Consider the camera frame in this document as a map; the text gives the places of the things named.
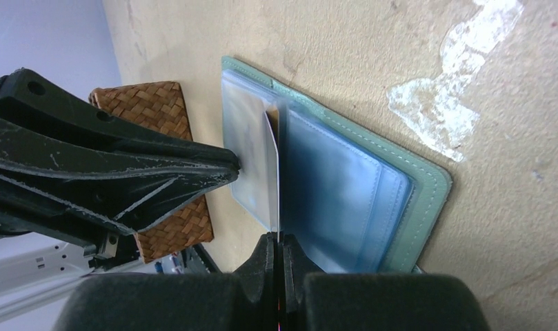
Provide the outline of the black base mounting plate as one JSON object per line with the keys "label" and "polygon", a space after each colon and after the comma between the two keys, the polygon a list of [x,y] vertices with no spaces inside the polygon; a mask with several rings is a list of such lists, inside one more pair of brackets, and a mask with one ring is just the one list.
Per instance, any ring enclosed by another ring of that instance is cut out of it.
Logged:
{"label": "black base mounting plate", "polygon": [[158,274],[220,273],[220,269],[202,244],[157,259],[153,266]]}

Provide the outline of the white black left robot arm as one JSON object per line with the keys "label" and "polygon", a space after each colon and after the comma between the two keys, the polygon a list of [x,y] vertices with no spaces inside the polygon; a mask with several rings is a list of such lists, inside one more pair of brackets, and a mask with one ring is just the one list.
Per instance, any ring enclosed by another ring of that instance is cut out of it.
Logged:
{"label": "white black left robot arm", "polygon": [[84,101],[35,71],[0,77],[0,321],[96,270],[209,242],[207,192],[237,179],[229,150],[192,139],[181,86],[97,88]]}

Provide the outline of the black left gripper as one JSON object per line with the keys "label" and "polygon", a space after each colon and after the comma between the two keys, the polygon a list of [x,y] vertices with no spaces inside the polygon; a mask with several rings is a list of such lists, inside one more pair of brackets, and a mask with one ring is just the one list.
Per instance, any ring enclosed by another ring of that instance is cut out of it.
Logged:
{"label": "black left gripper", "polygon": [[33,70],[0,77],[0,240],[42,234],[110,270],[139,260],[120,234],[238,174],[233,152],[193,140],[177,82],[96,88],[84,101]]}

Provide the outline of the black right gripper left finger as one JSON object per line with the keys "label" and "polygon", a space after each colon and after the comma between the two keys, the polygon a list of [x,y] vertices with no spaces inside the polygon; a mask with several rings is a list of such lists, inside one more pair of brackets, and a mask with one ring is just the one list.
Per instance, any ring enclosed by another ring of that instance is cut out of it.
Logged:
{"label": "black right gripper left finger", "polygon": [[54,330],[276,330],[276,235],[232,273],[107,274],[71,294]]}

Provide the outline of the teal leather card holder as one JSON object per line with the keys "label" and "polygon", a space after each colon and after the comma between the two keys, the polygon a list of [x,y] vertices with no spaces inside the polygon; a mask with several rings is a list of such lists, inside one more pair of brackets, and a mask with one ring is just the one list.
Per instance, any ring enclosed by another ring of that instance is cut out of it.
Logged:
{"label": "teal leather card holder", "polygon": [[263,114],[277,106],[280,232],[331,273],[418,272],[452,186],[442,167],[236,58],[221,59],[235,201],[270,230]]}

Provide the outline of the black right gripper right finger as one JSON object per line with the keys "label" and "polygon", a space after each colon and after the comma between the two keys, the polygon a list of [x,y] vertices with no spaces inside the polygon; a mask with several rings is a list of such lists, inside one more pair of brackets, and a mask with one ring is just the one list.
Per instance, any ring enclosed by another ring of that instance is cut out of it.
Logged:
{"label": "black right gripper right finger", "polygon": [[470,288],[444,274],[323,272],[292,234],[279,238],[282,330],[488,330]]}

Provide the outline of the black card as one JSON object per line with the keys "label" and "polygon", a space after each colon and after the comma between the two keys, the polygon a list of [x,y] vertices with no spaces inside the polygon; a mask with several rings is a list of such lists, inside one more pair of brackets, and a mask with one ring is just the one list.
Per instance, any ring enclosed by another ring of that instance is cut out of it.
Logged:
{"label": "black card", "polygon": [[278,127],[278,108],[277,106],[270,106],[263,114],[263,133],[266,147],[269,220],[270,229],[273,232],[280,232]]}

